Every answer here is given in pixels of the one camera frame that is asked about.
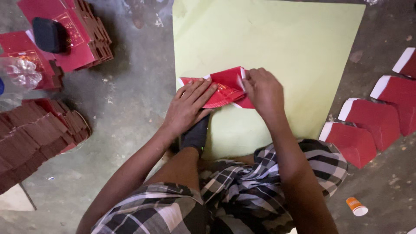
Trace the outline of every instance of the orange paper cup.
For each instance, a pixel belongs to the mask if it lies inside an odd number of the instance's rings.
[[[355,197],[350,197],[345,202],[348,204],[355,216],[363,216],[368,212],[368,208],[363,206],[363,204],[361,204],[361,202],[359,202]]]

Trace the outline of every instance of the black sock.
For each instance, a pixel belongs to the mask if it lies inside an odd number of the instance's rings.
[[[199,157],[202,155],[202,150],[205,147],[205,142],[207,140],[207,131],[209,116],[205,116],[198,123],[196,123],[192,128],[181,135],[181,147],[194,147],[199,154]]]

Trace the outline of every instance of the plaid lungi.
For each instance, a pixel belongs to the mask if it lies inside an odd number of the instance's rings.
[[[299,142],[324,196],[346,177],[347,163],[334,147]],[[108,211],[92,233],[288,233],[294,227],[280,187],[273,145],[254,152],[254,166],[222,159],[199,174],[201,192],[174,183],[140,187]]]

